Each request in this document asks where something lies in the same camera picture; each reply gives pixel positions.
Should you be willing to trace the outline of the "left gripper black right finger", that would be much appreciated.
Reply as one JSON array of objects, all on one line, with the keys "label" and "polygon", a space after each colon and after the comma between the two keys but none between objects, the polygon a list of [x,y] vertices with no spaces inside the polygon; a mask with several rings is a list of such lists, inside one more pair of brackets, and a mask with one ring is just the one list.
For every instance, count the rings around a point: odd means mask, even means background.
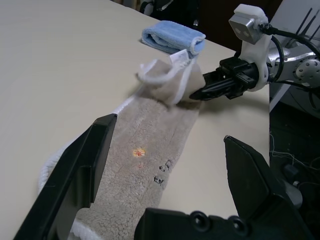
[{"label": "left gripper black right finger", "polygon": [[248,236],[254,240],[314,239],[263,155],[230,135],[223,141],[228,186]]}]

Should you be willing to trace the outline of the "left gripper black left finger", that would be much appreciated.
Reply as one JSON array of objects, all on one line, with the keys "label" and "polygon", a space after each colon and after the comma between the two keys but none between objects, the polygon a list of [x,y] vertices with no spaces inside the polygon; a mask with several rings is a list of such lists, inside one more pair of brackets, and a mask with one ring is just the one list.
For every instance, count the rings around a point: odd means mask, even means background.
[{"label": "left gripper black left finger", "polygon": [[16,240],[66,240],[77,212],[95,201],[117,115],[97,118],[62,153],[15,235]]}]

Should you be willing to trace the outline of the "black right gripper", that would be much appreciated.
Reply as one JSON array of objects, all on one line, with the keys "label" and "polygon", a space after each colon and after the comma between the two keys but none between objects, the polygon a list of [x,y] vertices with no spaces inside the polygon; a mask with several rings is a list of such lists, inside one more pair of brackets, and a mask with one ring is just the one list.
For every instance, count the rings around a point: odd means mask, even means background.
[{"label": "black right gripper", "polygon": [[248,63],[236,56],[219,62],[220,70],[203,74],[205,86],[192,93],[195,101],[209,101],[221,96],[234,99],[253,89],[259,80],[259,70],[255,63]]}]

